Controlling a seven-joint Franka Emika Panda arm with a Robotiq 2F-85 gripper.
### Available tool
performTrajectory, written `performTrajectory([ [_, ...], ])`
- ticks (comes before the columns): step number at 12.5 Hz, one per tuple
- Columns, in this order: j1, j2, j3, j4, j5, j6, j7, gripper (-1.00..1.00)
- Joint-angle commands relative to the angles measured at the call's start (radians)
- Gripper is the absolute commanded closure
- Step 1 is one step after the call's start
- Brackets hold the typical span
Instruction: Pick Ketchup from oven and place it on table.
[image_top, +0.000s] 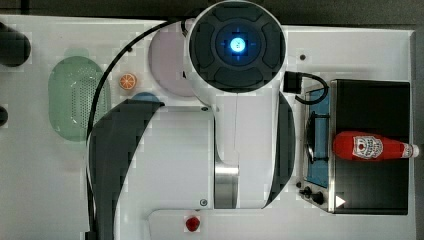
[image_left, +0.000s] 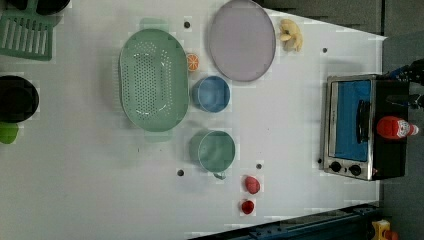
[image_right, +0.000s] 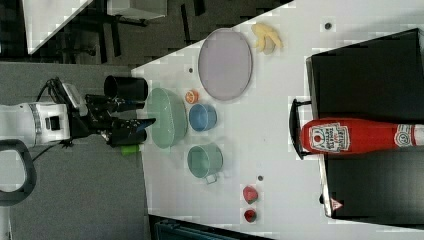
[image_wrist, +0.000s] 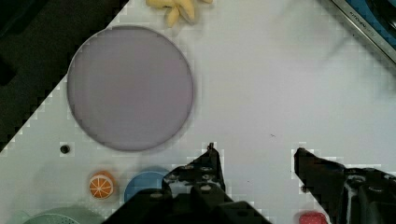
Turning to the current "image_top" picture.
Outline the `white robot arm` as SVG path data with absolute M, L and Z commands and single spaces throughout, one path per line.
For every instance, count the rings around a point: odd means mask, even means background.
M 262 209 L 290 179 L 286 36 L 269 11 L 246 0 L 205 9 L 183 73 L 196 106 L 127 99 L 90 122 L 85 240 L 153 240 L 159 210 Z

